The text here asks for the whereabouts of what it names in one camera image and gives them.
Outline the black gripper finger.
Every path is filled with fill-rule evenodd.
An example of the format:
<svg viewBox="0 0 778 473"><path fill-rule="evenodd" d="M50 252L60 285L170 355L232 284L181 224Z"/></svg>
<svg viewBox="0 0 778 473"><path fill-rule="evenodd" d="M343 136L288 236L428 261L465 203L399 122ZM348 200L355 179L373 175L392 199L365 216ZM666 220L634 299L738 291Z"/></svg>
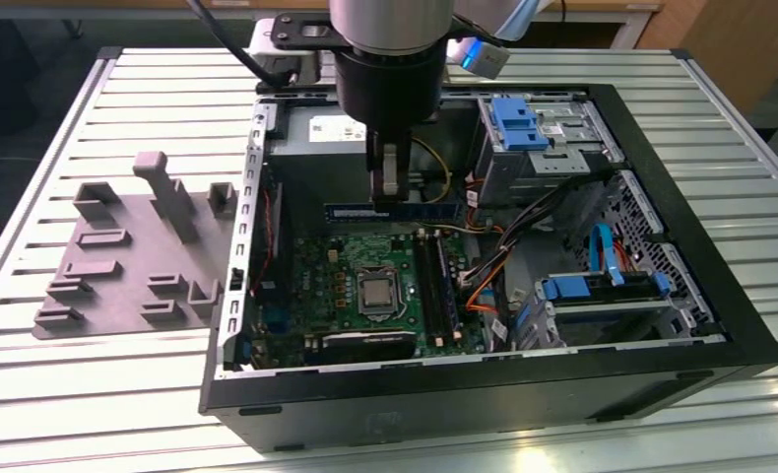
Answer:
<svg viewBox="0 0 778 473"><path fill-rule="evenodd" d="M377 133L381 141L381 196L377 202L371 202L375 210L383 212L408 199L411 134L408 130Z"/></svg>
<svg viewBox="0 0 778 473"><path fill-rule="evenodd" d="M371 201L381 196L381 141L375 129L367 129L365 140L367 171L369 173Z"/></svg>

